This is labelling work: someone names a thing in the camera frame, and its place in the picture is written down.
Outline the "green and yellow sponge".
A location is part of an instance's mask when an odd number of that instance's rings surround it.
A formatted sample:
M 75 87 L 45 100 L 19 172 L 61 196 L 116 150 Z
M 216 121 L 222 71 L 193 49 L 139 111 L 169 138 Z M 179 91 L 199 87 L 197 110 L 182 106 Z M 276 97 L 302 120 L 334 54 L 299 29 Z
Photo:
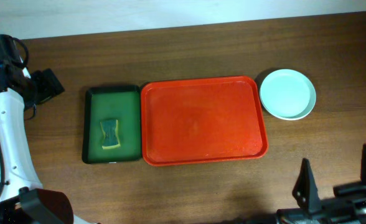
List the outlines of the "green and yellow sponge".
M 118 120 L 107 119 L 100 122 L 101 131 L 103 133 L 102 148 L 115 149 L 121 146 L 120 138 L 118 135 Z

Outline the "light green plate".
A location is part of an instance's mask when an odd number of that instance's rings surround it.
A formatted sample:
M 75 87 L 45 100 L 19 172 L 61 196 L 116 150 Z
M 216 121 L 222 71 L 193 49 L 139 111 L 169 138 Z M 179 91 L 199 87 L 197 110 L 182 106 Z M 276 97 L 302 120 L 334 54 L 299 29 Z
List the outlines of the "light green plate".
M 275 70 L 260 85 L 260 100 L 266 107 L 307 107 L 314 109 L 316 89 L 304 74 L 291 70 Z

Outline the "white plate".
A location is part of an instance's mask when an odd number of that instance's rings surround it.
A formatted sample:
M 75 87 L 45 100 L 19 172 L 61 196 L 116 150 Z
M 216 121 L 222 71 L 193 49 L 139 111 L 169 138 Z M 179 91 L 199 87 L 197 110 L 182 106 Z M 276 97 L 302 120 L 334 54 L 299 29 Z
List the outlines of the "white plate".
M 286 121 L 295 121 L 306 117 L 312 111 L 312 108 L 284 106 L 284 107 L 266 107 L 265 110 L 276 118 L 283 119 Z

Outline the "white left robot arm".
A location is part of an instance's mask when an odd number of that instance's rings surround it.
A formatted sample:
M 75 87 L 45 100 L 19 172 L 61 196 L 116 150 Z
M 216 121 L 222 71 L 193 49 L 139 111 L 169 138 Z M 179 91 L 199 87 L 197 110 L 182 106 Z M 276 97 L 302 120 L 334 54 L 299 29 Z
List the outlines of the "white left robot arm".
M 23 63 L 0 60 L 0 223 L 84 223 L 64 193 L 43 188 L 32 163 L 24 111 L 40 85 Z

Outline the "green tray with black rim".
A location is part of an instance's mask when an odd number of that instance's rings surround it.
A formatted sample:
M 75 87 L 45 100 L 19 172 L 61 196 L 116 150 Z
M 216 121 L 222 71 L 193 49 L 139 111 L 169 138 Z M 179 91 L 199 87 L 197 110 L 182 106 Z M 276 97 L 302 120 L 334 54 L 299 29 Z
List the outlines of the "green tray with black rim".
M 85 93 L 82 161 L 86 164 L 137 161 L 142 158 L 140 89 L 136 85 L 93 87 Z M 121 146 L 102 148 L 100 122 L 118 120 Z

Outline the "red plastic tray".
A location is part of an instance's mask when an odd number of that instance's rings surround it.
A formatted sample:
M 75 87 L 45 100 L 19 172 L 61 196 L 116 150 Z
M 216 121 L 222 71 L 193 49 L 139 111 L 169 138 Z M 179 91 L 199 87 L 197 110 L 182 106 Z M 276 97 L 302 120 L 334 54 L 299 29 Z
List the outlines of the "red plastic tray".
M 141 90 L 143 159 L 152 166 L 258 159 L 268 151 L 247 76 L 151 82 Z

